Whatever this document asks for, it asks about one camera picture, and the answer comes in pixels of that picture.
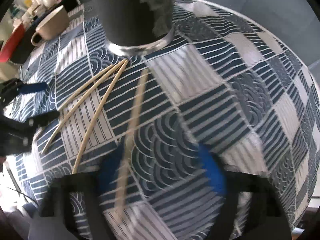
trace red object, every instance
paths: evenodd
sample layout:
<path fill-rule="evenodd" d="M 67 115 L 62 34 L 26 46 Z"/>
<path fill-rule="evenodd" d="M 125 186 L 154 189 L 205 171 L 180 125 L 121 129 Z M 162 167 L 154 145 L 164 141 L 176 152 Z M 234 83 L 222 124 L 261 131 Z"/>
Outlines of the red object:
<path fill-rule="evenodd" d="M 24 36 L 25 30 L 23 24 L 20 24 L 11 34 L 7 42 L 2 46 L 0 51 L 0 62 L 7 62 L 20 41 Z"/>

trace patterned tablecloth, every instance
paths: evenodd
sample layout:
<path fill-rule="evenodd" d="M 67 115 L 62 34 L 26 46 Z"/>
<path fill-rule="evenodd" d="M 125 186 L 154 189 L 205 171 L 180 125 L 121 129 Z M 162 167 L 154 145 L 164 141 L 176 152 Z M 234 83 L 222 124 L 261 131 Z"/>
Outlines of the patterned tablecloth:
<path fill-rule="evenodd" d="M 123 59 L 106 49 L 92 5 L 81 5 L 69 16 L 69 28 L 36 48 L 24 64 L 25 81 L 47 82 L 49 89 L 19 96 L 14 119 L 57 108 L 102 68 Z M 308 205 L 319 167 L 319 89 L 308 68 L 263 27 L 219 5 L 175 0 L 173 22 L 175 37 L 167 47 L 130 58 L 78 169 L 97 165 L 126 134 L 138 79 L 148 67 L 120 224 L 114 220 L 116 181 L 99 199 L 116 237 L 206 236 L 224 199 L 208 184 L 197 142 L 210 145 L 233 169 L 268 176 L 293 227 Z M 47 155 L 41 150 L 59 120 L 34 142 L 31 153 L 17 155 L 19 180 L 30 196 L 41 201 L 53 178 L 71 173 L 86 128 L 112 79 L 72 115 Z M 239 199 L 232 237 L 244 228 L 250 197 L 243 193 Z M 81 194 L 74 193 L 72 201 L 79 231 L 90 238 Z"/>

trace mug handle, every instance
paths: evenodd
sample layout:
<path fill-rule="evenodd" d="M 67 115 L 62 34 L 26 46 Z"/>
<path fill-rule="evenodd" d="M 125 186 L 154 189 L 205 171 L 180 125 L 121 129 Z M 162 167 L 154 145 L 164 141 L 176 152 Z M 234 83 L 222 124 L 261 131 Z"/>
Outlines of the mug handle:
<path fill-rule="evenodd" d="M 35 43 L 35 42 L 33 41 L 33 39 L 35 38 L 35 36 L 36 36 L 37 34 L 38 34 L 38 33 L 35 32 L 35 33 L 32 35 L 32 37 L 31 37 L 31 43 L 32 43 L 32 45 L 35 46 L 35 47 L 39 46 L 39 44 L 40 44 L 40 42 Z"/>

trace beige mug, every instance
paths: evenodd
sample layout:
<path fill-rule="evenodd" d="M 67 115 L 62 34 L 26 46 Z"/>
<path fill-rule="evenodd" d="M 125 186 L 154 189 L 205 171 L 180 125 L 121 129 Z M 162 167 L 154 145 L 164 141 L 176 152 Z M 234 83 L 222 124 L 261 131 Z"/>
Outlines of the beige mug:
<path fill-rule="evenodd" d="M 36 32 L 32 35 L 31 43 L 39 46 L 40 43 L 34 42 L 34 37 L 39 34 L 44 40 L 52 40 L 69 27 L 69 17 L 64 6 L 59 6 L 48 14 L 37 26 Z"/>

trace striped pattern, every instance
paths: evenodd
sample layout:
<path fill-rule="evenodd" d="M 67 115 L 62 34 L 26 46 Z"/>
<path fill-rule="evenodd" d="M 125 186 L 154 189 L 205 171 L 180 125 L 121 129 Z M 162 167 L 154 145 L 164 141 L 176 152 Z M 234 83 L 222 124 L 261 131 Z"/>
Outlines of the striped pattern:
<path fill-rule="evenodd" d="M 39 174 L 28 180 L 35 199 L 39 202 L 48 190 L 48 182 L 44 179 L 44 174 Z"/>
<path fill-rule="evenodd" d="M 211 190 L 208 180 L 199 170 L 148 200 L 177 239 L 188 239 L 213 224 L 223 199 Z"/>
<path fill-rule="evenodd" d="M 23 154 L 19 154 L 16 156 L 16 170 L 18 173 L 19 180 L 27 179 L 27 172 L 23 163 Z"/>
<path fill-rule="evenodd" d="M 301 68 L 301 62 L 297 59 L 297 57 L 295 57 L 295 55 L 292 53 L 292 51 L 290 50 L 286 50 L 285 51 L 286 56 L 289 58 L 289 60 L 291 61 L 291 64 L 293 66 L 293 68 L 295 69 L 295 71 L 299 71 Z"/>
<path fill-rule="evenodd" d="M 230 16 L 232 15 L 233 13 L 232 12 L 228 12 L 220 7 L 217 7 L 217 6 L 213 6 L 211 4 L 208 4 L 209 7 L 214 10 L 216 13 L 218 13 L 220 16 L 224 17 L 224 16 Z"/>
<path fill-rule="evenodd" d="M 281 64 L 284 66 L 287 73 L 289 74 L 289 76 L 291 77 L 291 79 L 294 80 L 294 78 L 297 75 L 297 72 L 295 71 L 295 68 L 293 67 L 289 57 L 286 55 L 286 53 L 281 53 L 278 55 L 278 58 Z"/>
<path fill-rule="evenodd" d="M 282 51 L 287 51 L 288 48 L 281 42 L 279 41 L 277 38 L 275 38 L 276 42 L 279 44 L 279 46 L 281 47 Z"/>
<path fill-rule="evenodd" d="M 204 17 L 202 20 L 222 37 L 239 32 L 238 27 L 233 22 L 222 17 L 209 16 Z"/>
<path fill-rule="evenodd" d="M 83 16 L 83 14 L 80 15 L 80 17 L 71 20 L 70 23 L 69 23 L 69 27 L 68 27 L 62 34 L 68 33 L 69 31 L 73 30 L 74 28 L 76 28 L 77 26 L 79 26 L 80 24 L 82 24 L 83 21 L 84 21 L 84 16 Z"/>
<path fill-rule="evenodd" d="M 304 112 L 304 107 L 307 105 L 308 95 L 298 76 L 296 76 L 293 83 L 288 87 L 288 95 L 296 106 L 300 120 Z"/>
<path fill-rule="evenodd" d="M 313 81 L 311 79 L 311 75 L 310 75 L 310 72 L 309 72 L 308 68 L 306 66 L 302 66 L 301 67 L 301 72 L 303 73 L 303 76 L 304 76 L 304 78 L 306 80 L 306 83 L 307 83 L 308 87 L 310 88 L 311 85 L 313 84 Z"/>
<path fill-rule="evenodd" d="M 301 120 L 301 130 L 303 132 L 304 139 L 306 143 L 308 144 L 308 147 L 310 147 L 312 144 L 314 144 L 314 140 L 312 138 L 312 129 L 309 122 L 309 118 L 307 116 L 307 113 L 305 112 L 302 120 Z"/>
<path fill-rule="evenodd" d="M 272 170 L 283 155 L 290 150 L 289 141 L 283 132 L 275 110 L 265 116 L 264 122 L 256 132 L 262 141 L 266 166 L 268 170 Z"/>
<path fill-rule="evenodd" d="M 57 165 L 60 166 L 67 160 L 67 155 L 65 153 L 61 133 L 58 133 L 57 136 L 54 138 L 53 142 L 47 150 L 46 155 L 42 154 L 42 149 L 44 148 L 47 140 L 50 138 L 57 125 L 58 119 L 51 122 L 43 131 L 42 136 L 36 141 L 41 165 L 44 171 L 53 168 Z"/>
<path fill-rule="evenodd" d="M 175 51 L 176 49 L 183 47 L 187 43 L 188 43 L 187 39 L 185 37 L 181 36 L 178 31 L 176 31 L 175 36 L 173 38 L 173 41 L 171 41 L 163 49 L 160 49 L 158 51 L 155 51 L 155 52 L 152 52 L 152 53 L 146 55 L 145 58 L 148 60 L 148 59 L 158 57 L 160 55 L 171 53 L 171 52 Z"/>
<path fill-rule="evenodd" d="M 241 33 L 253 33 L 254 32 L 254 30 L 247 23 L 247 21 L 242 19 L 238 15 L 235 15 L 235 14 L 226 15 L 225 18 L 227 20 L 229 20 L 230 22 L 233 22 L 237 26 L 238 30 Z"/>
<path fill-rule="evenodd" d="M 303 183 L 308 177 L 308 161 L 309 155 L 306 155 L 298 168 L 296 168 L 296 190 L 299 192 L 303 186 Z"/>
<path fill-rule="evenodd" d="M 297 203 L 296 203 L 296 209 L 298 209 L 300 207 L 301 204 L 303 205 L 306 205 L 303 207 L 302 211 L 305 210 L 305 208 L 308 206 L 308 202 L 307 201 L 304 201 L 304 198 L 308 198 L 307 196 L 307 190 L 308 190 L 308 179 L 306 179 L 300 189 L 300 191 L 298 191 L 298 194 L 297 194 Z"/>
<path fill-rule="evenodd" d="M 279 118 L 286 137 L 292 142 L 300 125 L 295 105 L 287 94 L 283 94 L 275 103 L 274 110 L 276 111 L 276 115 Z"/>
<path fill-rule="evenodd" d="M 265 83 L 265 87 L 272 102 L 276 103 L 284 93 L 284 88 L 282 87 L 275 70 L 266 61 L 258 63 L 252 69 Z"/>
<path fill-rule="evenodd" d="M 310 87 L 308 86 L 308 82 L 306 81 L 306 78 L 305 78 L 305 76 L 304 76 L 303 71 L 300 70 L 300 71 L 297 73 L 297 75 L 298 75 L 298 77 L 300 78 L 300 81 L 301 81 L 301 83 L 302 83 L 302 85 L 303 85 L 303 87 L 304 87 L 307 95 L 309 95 L 309 93 L 310 93 Z"/>
<path fill-rule="evenodd" d="M 312 136 L 316 143 L 316 152 L 318 152 L 320 150 L 320 132 L 315 122 L 313 125 Z"/>
<path fill-rule="evenodd" d="M 298 129 L 292 142 L 292 158 L 295 169 L 297 170 L 302 160 L 308 154 L 308 146 L 303 138 L 301 129 Z"/>
<path fill-rule="evenodd" d="M 61 73 L 72 62 L 87 54 L 84 36 L 76 37 L 69 42 L 69 44 L 58 53 L 56 74 Z"/>
<path fill-rule="evenodd" d="M 44 47 L 45 47 L 45 43 L 41 44 L 38 48 L 36 48 L 35 50 L 33 50 L 31 52 L 31 55 L 30 55 L 30 60 L 29 60 L 29 65 L 28 67 L 30 67 L 30 65 L 32 63 L 34 63 L 34 61 L 42 55 L 42 52 L 44 50 Z"/>
<path fill-rule="evenodd" d="M 114 211 L 104 213 L 117 239 L 176 239 L 164 222 L 158 218 L 155 210 L 146 203 L 132 204 L 124 210 L 124 214 L 122 221 L 116 223 Z"/>
<path fill-rule="evenodd" d="M 282 53 L 280 45 L 276 42 L 272 35 L 267 32 L 259 32 L 257 35 L 275 54 Z"/>
<path fill-rule="evenodd" d="M 145 67 L 144 64 L 127 67 L 104 105 L 104 110 L 116 137 L 124 135 L 127 131 L 138 79 L 142 69 Z M 98 87 L 100 97 L 104 95 L 112 79 L 113 76 L 110 76 Z M 168 97 L 164 94 L 154 76 L 149 73 L 139 124 L 142 126 L 147 122 L 151 122 L 161 113 L 163 114 L 170 110 L 172 110 L 172 106 Z"/>
<path fill-rule="evenodd" d="M 292 79 L 288 75 L 287 71 L 285 70 L 284 66 L 281 64 L 278 56 L 272 57 L 268 60 L 269 65 L 274 69 L 277 76 L 279 77 L 279 80 L 281 81 L 282 85 L 287 88 L 291 82 Z"/>
<path fill-rule="evenodd" d="M 259 136 L 252 132 L 226 150 L 222 157 L 226 164 L 236 167 L 239 172 L 265 175 L 268 170 L 261 144 Z"/>
<path fill-rule="evenodd" d="M 148 65 L 176 104 L 222 84 L 220 76 L 207 65 L 192 45 L 149 60 Z"/>
<path fill-rule="evenodd" d="M 102 210 L 110 211 L 116 210 L 115 204 L 116 204 L 116 192 L 119 190 L 117 188 L 117 181 L 119 169 L 115 172 L 113 178 L 114 180 L 110 182 L 108 185 L 108 191 L 103 193 L 99 196 L 99 205 L 101 206 Z M 125 207 L 126 208 L 130 204 L 141 201 L 141 196 L 139 193 L 139 189 L 137 187 L 136 181 L 131 173 L 128 174 L 127 178 L 127 185 L 125 187 Z"/>
<path fill-rule="evenodd" d="M 74 8 L 72 11 L 68 12 L 68 16 L 71 17 L 72 15 L 80 12 L 80 11 L 83 10 L 83 9 L 84 9 L 84 5 L 81 4 L 80 6 Z"/>
<path fill-rule="evenodd" d="M 185 10 L 182 6 L 173 5 L 172 22 L 185 20 L 192 15 L 191 11 Z"/>
<path fill-rule="evenodd" d="M 275 51 L 272 50 L 270 48 L 269 45 L 267 45 L 265 43 L 265 41 L 263 41 L 261 38 L 260 38 L 260 35 L 262 33 L 258 33 L 258 34 L 255 34 L 255 33 L 249 33 L 249 34 L 245 34 L 244 36 L 249 40 L 251 41 L 255 47 L 259 50 L 259 52 L 263 55 L 263 57 L 265 59 L 268 59 L 270 57 L 273 57 L 275 55 Z"/>
<path fill-rule="evenodd" d="M 234 98 L 221 85 L 179 106 L 192 134 L 199 142 L 210 145 L 212 152 L 222 153 L 250 131 Z"/>
<path fill-rule="evenodd" d="M 79 235 L 91 240 L 92 235 L 89 228 L 89 223 L 87 220 L 87 215 L 85 212 L 74 215 L 76 227 L 78 229 Z"/>
<path fill-rule="evenodd" d="M 84 35 L 84 30 L 82 25 L 78 25 L 72 31 L 63 34 L 59 37 L 59 50 L 63 50 L 74 38 L 81 37 Z"/>
<path fill-rule="evenodd" d="M 246 20 L 246 22 L 250 25 L 250 27 L 256 32 L 256 33 L 260 33 L 260 32 L 263 32 L 263 30 L 258 27 L 257 25 L 255 25 L 254 23 Z"/>
<path fill-rule="evenodd" d="M 198 42 L 194 46 L 224 79 L 229 79 L 247 69 L 234 45 L 224 39 Z"/>
<path fill-rule="evenodd" d="M 295 217 L 297 218 L 296 221 L 300 221 L 300 219 L 302 218 L 301 216 L 304 214 L 304 211 L 308 207 L 308 194 L 306 190 L 301 193 L 305 195 L 303 199 L 300 201 L 299 206 L 298 204 L 296 206 L 296 212 L 295 212 Z"/>
<path fill-rule="evenodd" d="M 315 190 L 317 183 L 317 176 L 314 176 L 313 178 L 309 176 L 309 188 L 308 188 L 308 203 L 310 202 L 313 192 Z"/>
<path fill-rule="evenodd" d="M 88 52 L 91 53 L 94 50 L 105 46 L 105 40 L 106 34 L 102 28 L 102 25 L 100 25 L 86 35 Z"/>
<path fill-rule="evenodd" d="M 259 51 L 242 33 L 232 33 L 225 40 L 234 44 L 242 60 L 249 68 L 264 60 Z"/>
<path fill-rule="evenodd" d="M 62 120 L 69 113 L 69 111 L 79 100 L 80 97 L 76 98 L 63 109 L 63 111 L 60 113 L 60 120 Z M 69 158 L 77 156 L 79 147 L 83 141 L 83 136 L 87 131 L 87 127 L 89 127 L 91 118 L 96 112 L 99 103 L 98 91 L 95 90 L 73 113 L 73 115 L 61 129 L 62 139 L 64 141 L 66 153 Z M 103 112 L 101 112 L 97 119 L 97 123 L 92 130 L 92 134 L 89 138 L 85 151 L 90 150 L 92 147 L 103 144 L 111 138 L 112 135 L 111 131 L 108 129 L 106 116 L 103 114 Z"/>
<path fill-rule="evenodd" d="M 67 69 L 57 74 L 55 87 L 53 87 L 53 89 L 56 89 L 54 92 L 56 96 L 56 108 L 90 78 L 92 78 L 92 74 L 87 57 L 82 57 L 80 60 L 69 65 Z"/>

